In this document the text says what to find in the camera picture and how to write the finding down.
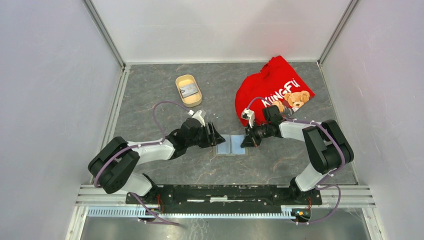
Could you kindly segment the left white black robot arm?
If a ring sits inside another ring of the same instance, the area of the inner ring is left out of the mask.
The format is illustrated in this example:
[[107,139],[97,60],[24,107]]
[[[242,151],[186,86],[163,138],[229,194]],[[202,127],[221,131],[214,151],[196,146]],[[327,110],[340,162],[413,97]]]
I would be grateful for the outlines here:
[[190,147],[212,148],[224,143],[212,122],[203,123],[189,117],[180,128],[171,131],[163,139],[131,142],[121,136],[114,137],[88,164],[93,185],[107,194],[123,190],[136,194],[145,204],[157,198],[154,182],[145,174],[134,173],[136,166],[153,161],[169,161],[179,158]]

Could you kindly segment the beige oval tray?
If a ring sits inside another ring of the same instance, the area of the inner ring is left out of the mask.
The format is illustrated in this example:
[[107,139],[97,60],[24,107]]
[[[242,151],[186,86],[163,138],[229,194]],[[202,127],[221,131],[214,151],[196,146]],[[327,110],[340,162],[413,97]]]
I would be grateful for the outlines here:
[[186,107],[192,108],[201,104],[203,95],[196,79],[191,74],[179,76],[175,80],[175,84]]

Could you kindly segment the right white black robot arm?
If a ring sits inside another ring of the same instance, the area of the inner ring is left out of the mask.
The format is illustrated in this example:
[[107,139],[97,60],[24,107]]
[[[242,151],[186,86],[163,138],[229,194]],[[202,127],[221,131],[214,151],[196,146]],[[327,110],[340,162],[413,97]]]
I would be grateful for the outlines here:
[[354,160],[354,151],[335,120],[316,122],[287,118],[276,105],[264,108],[262,113],[265,122],[257,124],[253,110],[246,108],[241,112],[247,125],[240,146],[258,147],[269,137],[305,143],[309,164],[289,184],[288,196],[293,203],[302,204],[309,198],[309,192],[319,190],[323,180]]

